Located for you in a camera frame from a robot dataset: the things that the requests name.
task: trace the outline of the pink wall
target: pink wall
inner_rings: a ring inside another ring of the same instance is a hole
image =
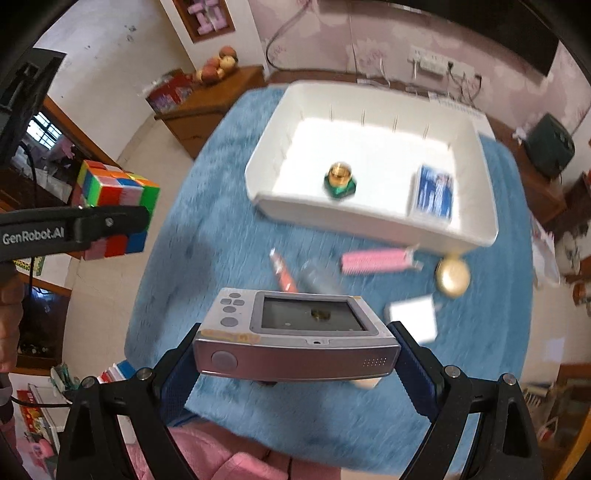
[[[249,0],[263,47],[305,0]],[[349,29],[349,12],[351,13]],[[271,60],[287,68],[355,71],[412,81],[410,46],[427,48],[473,66],[483,77],[478,108],[516,128],[526,129],[546,112],[574,131],[591,105],[591,87],[560,44],[547,77],[503,46],[446,20],[394,8],[383,2],[313,0],[311,9],[272,46]],[[455,95],[444,78],[419,73],[415,83]]]

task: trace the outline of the tile floor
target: tile floor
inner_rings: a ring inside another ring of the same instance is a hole
[[[125,167],[161,185],[142,254],[81,262],[64,335],[63,359],[79,377],[97,375],[124,357],[135,295],[158,230],[193,161],[162,122],[156,123]],[[561,361],[591,361],[591,319],[575,308],[567,287],[534,291],[530,343],[521,381],[552,381]],[[343,480],[394,478],[343,472]]]

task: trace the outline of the gold lid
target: gold lid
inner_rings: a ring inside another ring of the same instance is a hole
[[[456,299],[464,294],[470,285],[470,269],[461,258],[443,258],[435,270],[437,287],[445,295]]]
[[[329,184],[333,188],[345,187],[351,179],[351,167],[346,163],[333,163],[329,170]]]

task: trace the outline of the colorful puzzle cube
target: colorful puzzle cube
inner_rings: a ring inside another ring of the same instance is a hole
[[[150,213],[156,208],[160,187],[153,181],[120,168],[85,160],[72,192],[73,206],[143,205]],[[132,235],[115,235],[93,242],[85,260],[142,252],[148,229]]]

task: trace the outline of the white tray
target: white tray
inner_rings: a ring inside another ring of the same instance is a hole
[[[324,175],[342,161],[355,195],[333,200]],[[422,164],[454,177],[449,224],[409,217]],[[246,191],[267,216],[441,254],[489,247],[498,233],[482,145],[461,112],[405,93],[337,82],[295,82],[246,166]]]

